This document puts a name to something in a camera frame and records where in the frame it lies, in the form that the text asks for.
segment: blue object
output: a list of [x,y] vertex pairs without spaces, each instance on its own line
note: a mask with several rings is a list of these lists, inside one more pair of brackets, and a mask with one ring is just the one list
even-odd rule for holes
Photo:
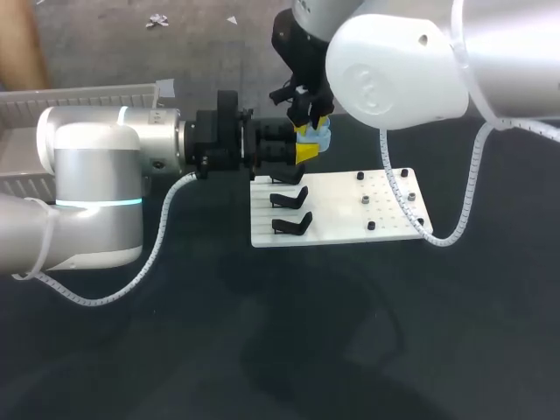
[[318,129],[314,129],[311,124],[307,124],[305,135],[297,133],[297,142],[301,144],[318,144],[318,151],[326,151],[331,145],[331,120],[326,119],[325,123]]

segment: yellow object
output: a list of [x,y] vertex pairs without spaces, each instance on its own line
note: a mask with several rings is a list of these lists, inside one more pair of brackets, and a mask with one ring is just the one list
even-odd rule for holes
[[319,155],[317,143],[296,143],[296,165]]
[[296,127],[294,125],[294,132],[295,133],[299,133],[302,136],[305,136],[305,133],[307,132],[307,124],[306,125],[302,125],[301,127]]
[[317,124],[317,130],[320,129],[321,127],[323,127],[323,124],[326,123],[326,119],[329,117],[329,115],[325,115],[325,116],[321,116],[318,119],[318,124]]

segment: white cable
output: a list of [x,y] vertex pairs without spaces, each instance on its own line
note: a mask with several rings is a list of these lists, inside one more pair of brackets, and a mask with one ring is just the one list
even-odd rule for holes
[[[500,122],[504,126],[512,129],[522,129],[536,133],[540,136],[547,137],[550,140],[560,143],[560,129],[553,127],[551,125],[545,124],[538,121],[529,120],[508,120],[501,119]],[[385,174],[387,175],[388,183],[395,195],[396,201],[399,203],[399,207],[402,209],[406,215],[409,222],[414,226],[416,231],[429,243],[436,245],[437,247],[449,247],[459,240],[461,235],[465,232],[466,225],[469,221],[469,214],[471,213],[471,206],[473,205],[474,190],[476,188],[476,181],[479,176],[480,161],[482,159],[482,151],[484,150],[484,145],[488,136],[492,132],[494,127],[486,122],[474,140],[474,147],[472,149],[471,157],[471,168],[469,170],[469,179],[466,184],[465,199],[463,201],[463,208],[461,210],[461,215],[458,220],[458,224],[455,230],[447,238],[440,239],[435,237],[433,234],[428,233],[423,226],[418,222],[417,217],[412,213],[410,207],[408,206],[406,199],[401,194],[399,186],[396,183],[395,174],[391,168],[391,161],[389,159],[389,147],[387,146],[387,131],[380,130],[379,141],[381,146],[381,160],[383,162],[383,168],[385,169]]]
[[19,274],[14,274],[16,280],[30,280],[34,278],[43,268],[46,257],[49,255],[49,249],[51,249],[51,242],[53,241],[54,224],[59,217],[59,211],[50,207],[44,201],[40,199],[34,199],[32,197],[26,197],[25,200],[35,201],[38,203],[46,212],[46,224],[45,232],[43,233],[43,240],[41,241],[41,250],[38,252],[37,261],[33,265],[33,268],[27,276],[21,277]]
[[487,98],[482,93],[482,89],[469,64],[469,53],[466,49],[465,32],[463,29],[463,3],[464,0],[455,0],[451,8],[451,49],[453,50],[455,62],[469,91],[469,95],[480,114],[495,129],[507,130],[511,128],[506,123],[507,120],[496,116]]
[[196,176],[194,175],[194,172],[191,172],[185,175],[175,184],[173,184],[173,186],[169,189],[167,195],[165,195],[164,204],[161,209],[161,217],[159,219],[159,229],[157,231],[156,243],[154,244],[154,248],[152,249],[150,256],[148,257],[148,261],[146,261],[146,264],[142,267],[142,269],[136,275],[136,277],[134,277],[130,283],[128,283],[119,291],[107,297],[101,297],[99,299],[87,299],[85,297],[78,296],[75,293],[71,292],[65,286],[63,286],[56,280],[50,278],[45,273],[39,272],[35,276],[35,278],[37,278],[39,281],[43,282],[47,286],[52,287],[58,293],[64,296],[66,299],[73,301],[77,305],[102,306],[102,305],[110,304],[111,302],[115,302],[117,299],[122,298],[124,295],[126,295],[129,291],[134,289],[142,281],[142,279],[150,270],[152,264],[156,261],[156,258],[158,257],[159,249],[161,248],[161,245],[164,241],[165,228],[167,227],[167,216],[169,214],[169,209],[173,197],[181,187],[186,186],[187,184],[193,182],[195,179]]

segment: black table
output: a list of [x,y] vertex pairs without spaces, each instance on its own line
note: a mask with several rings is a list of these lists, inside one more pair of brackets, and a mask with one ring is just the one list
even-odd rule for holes
[[[390,133],[437,235],[459,216],[479,126]],[[332,134],[310,172],[381,168],[375,130],[335,116]],[[0,416],[558,419],[559,162],[550,141],[493,134],[469,228],[445,249],[255,249],[246,174],[189,185],[157,266],[122,302],[80,308],[0,279]],[[161,200],[144,204],[143,259]],[[142,263],[56,277],[100,297]]]

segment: white board with holes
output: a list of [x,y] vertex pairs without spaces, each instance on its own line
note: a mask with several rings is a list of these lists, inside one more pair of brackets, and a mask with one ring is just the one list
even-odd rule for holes
[[[430,217],[417,183],[416,174],[401,177],[401,169],[394,169],[401,192],[416,195],[409,206],[416,217],[424,219],[424,228],[432,232]],[[420,239],[420,234],[406,219],[396,202],[384,171],[362,171],[364,179],[357,179],[357,171],[305,174],[299,185],[275,182],[268,176],[251,182],[251,241],[254,247],[300,247],[336,243],[401,241]],[[302,187],[309,195],[299,210],[274,207],[270,195],[279,193],[297,197]],[[369,197],[363,204],[362,198]],[[299,223],[307,212],[313,222],[302,236],[274,233],[273,219]],[[375,230],[368,223],[375,222]]]

